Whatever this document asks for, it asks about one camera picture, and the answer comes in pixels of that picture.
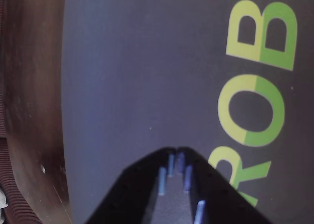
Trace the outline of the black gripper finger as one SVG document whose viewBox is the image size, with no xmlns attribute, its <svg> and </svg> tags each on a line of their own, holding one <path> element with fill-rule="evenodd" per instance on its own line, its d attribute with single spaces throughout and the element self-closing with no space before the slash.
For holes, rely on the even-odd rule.
<svg viewBox="0 0 314 224">
<path fill-rule="evenodd" d="M 175 155 L 175 148 L 165 147 L 125 168 L 87 223 L 149 224 L 173 173 Z"/>
<path fill-rule="evenodd" d="M 194 224 L 270 223 L 194 149 L 178 149 L 177 168 L 183 174 Z"/>
</svg>

